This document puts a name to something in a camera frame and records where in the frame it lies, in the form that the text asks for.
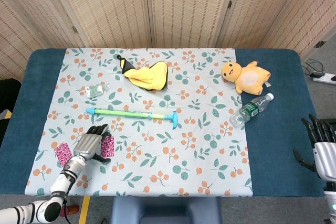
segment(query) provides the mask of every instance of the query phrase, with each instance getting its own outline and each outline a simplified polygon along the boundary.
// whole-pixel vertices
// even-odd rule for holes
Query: woven screen panel
[[[151,45],[146,0],[68,0],[93,47]]]
[[[0,79],[22,81],[27,60],[43,43],[5,0],[0,0]]]
[[[157,48],[212,47],[225,0],[151,0]]]
[[[288,48],[302,55],[336,25],[336,0],[288,0],[262,47]]]
[[[218,46],[257,48],[285,0],[232,0]]]
[[[66,25],[52,0],[14,1],[55,47],[76,47],[71,27]]]

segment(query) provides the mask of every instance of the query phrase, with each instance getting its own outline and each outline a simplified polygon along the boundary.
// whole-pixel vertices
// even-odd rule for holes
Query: pink patterned cloth
[[[72,153],[67,143],[62,143],[59,147],[56,147],[55,153],[62,167],[72,158]]]
[[[114,137],[107,136],[101,141],[100,155],[102,157],[113,157],[114,156]]]

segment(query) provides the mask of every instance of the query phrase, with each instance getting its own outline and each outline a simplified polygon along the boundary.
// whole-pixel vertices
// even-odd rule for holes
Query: white robotic arm
[[[103,133],[107,124],[92,126],[84,134],[73,150],[72,157],[50,188],[50,200],[38,200],[27,206],[17,206],[0,210],[2,224],[51,223],[57,219],[69,191],[85,167],[86,161],[96,159],[102,163],[111,161],[96,154],[101,140],[110,133]]]
[[[305,161],[298,151],[294,150],[294,156],[300,165],[317,172],[318,176],[327,184],[324,190],[324,198],[328,205],[330,219],[325,223],[336,223],[336,132],[329,123],[318,120],[309,115],[312,124],[302,119],[308,131],[309,140],[314,154],[314,164]]]

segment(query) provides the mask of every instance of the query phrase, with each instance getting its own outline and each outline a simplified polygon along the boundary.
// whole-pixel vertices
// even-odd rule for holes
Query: bottle cap
[[[274,95],[271,93],[266,94],[266,96],[269,97],[270,101],[274,99]]]

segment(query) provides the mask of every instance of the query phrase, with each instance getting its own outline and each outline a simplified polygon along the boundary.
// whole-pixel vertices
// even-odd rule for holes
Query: plastic bottle
[[[254,98],[230,117],[231,124],[234,127],[242,126],[244,123],[248,122],[251,118],[263,111],[273,98],[274,95],[271,93],[268,93],[264,97]]]

